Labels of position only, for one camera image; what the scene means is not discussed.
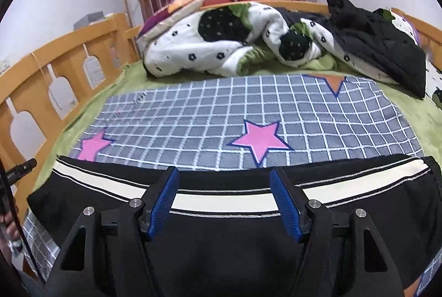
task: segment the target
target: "orange star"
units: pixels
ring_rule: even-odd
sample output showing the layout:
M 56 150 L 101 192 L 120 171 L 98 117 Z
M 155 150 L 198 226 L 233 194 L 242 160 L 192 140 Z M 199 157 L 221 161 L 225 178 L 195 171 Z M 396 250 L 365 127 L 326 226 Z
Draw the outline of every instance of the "orange star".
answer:
M 322 73 L 318 74 L 314 73 L 306 76 L 323 79 L 327 84 L 328 88 L 330 89 L 330 91 L 333 93 L 333 95 L 336 98 L 338 98 L 339 92 L 341 91 L 344 81 L 347 81 L 346 80 L 347 76 L 342 76 L 342 75 L 325 75 Z

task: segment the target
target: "star print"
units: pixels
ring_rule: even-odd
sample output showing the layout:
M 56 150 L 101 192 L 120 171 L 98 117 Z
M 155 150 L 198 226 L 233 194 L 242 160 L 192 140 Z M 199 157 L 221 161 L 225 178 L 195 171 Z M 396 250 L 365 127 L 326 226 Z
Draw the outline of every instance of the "star print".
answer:
M 110 145 L 114 140 L 104 139 L 104 129 L 90 139 L 81 140 L 81 152 L 77 160 L 95 161 L 100 150 Z
M 248 120 L 244 120 L 244 126 L 246 133 L 228 145 L 247 147 L 250 149 L 256 167 L 261 166 L 269 150 L 293 150 L 276 134 L 279 121 L 260 126 Z
M 312 75 L 304 75 L 309 77 L 316 77 L 319 79 L 322 79 L 327 84 L 328 88 L 332 92 L 332 94 L 336 97 L 336 99 L 339 96 L 339 93 L 341 92 L 342 85 L 345 81 L 347 81 L 347 76 L 342 75 L 323 75 L 323 74 L 312 74 Z

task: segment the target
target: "wooden headboard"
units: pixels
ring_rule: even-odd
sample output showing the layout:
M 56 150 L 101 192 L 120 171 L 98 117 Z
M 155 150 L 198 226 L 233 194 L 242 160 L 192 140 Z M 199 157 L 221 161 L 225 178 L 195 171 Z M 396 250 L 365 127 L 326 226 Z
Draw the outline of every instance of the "wooden headboard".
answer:
M 0 158 L 8 170 L 25 162 L 10 137 L 13 119 L 7 99 L 15 110 L 28 111 L 43 132 L 46 141 L 40 146 L 35 158 L 37 167 L 17 183 L 15 199 L 19 216 L 26 212 L 26 198 L 48 153 L 61 131 L 78 114 L 81 108 L 100 89 L 112 83 L 120 74 L 120 66 L 139 59 L 132 38 L 138 28 L 130 29 L 124 14 L 116 14 L 105 21 L 68 33 L 23 57 L 0 77 Z M 86 58 L 85 45 L 89 55 L 97 57 L 104 74 L 104 81 L 94 89 L 86 77 L 83 62 Z M 49 99 L 51 81 L 48 64 L 56 77 L 65 77 L 78 103 L 61 119 Z

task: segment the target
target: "hand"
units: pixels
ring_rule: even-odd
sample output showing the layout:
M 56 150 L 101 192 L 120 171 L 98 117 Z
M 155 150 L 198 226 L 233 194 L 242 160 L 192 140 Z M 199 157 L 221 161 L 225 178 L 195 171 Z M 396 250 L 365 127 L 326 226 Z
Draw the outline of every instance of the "hand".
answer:
M 18 213 L 19 212 L 18 207 L 17 206 L 14 207 Z M 20 238 L 19 231 L 12 218 L 12 213 L 10 211 L 6 215 L 0 215 L 0 223 L 4 223 L 7 226 L 6 233 L 13 241 Z M 5 257 L 6 261 L 10 264 L 12 260 L 12 253 L 2 234 L 0 234 L 0 251 L 3 253 L 3 256 Z

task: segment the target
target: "wooden bed frame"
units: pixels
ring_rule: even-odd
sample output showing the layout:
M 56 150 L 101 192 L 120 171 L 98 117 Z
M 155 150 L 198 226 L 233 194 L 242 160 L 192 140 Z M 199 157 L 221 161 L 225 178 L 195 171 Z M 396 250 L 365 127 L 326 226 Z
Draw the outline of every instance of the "wooden bed frame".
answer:
M 285 7 L 289 10 L 328 14 L 326 5 L 313 2 L 283 0 L 260 2 L 273 7 Z M 231 2 L 202 9 L 239 3 L 241 2 Z M 421 44 L 432 49 L 434 64 L 442 69 L 442 31 L 406 15 L 403 11 L 397 9 L 393 9 L 393 11 L 414 25 L 419 33 Z M 37 167 L 17 183 L 15 198 L 21 219 L 23 219 L 28 207 L 26 198 L 32 191 L 40 169 L 57 137 L 92 96 L 111 84 L 120 75 L 120 68 L 113 64 L 111 48 L 114 47 L 122 64 L 130 64 L 139 60 L 133 42 L 139 29 L 140 27 L 129 28 L 125 14 L 116 14 L 103 22 L 68 33 L 42 46 L 23 57 L 0 76 L 0 158 L 6 170 L 25 161 L 10 137 L 12 114 L 6 104 L 7 98 L 12 100 L 17 111 L 30 112 L 46 137 L 46 141 L 35 156 L 38 162 Z M 88 48 L 90 55 L 98 58 L 104 72 L 105 80 L 95 89 L 90 87 L 83 71 L 83 62 L 86 58 L 83 44 Z M 47 67 L 49 63 L 58 77 L 65 77 L 69 81 L 78 99 L 78 105 L 64 119 L 60 119 L 49 100 L 48 81 L 50 78 Z

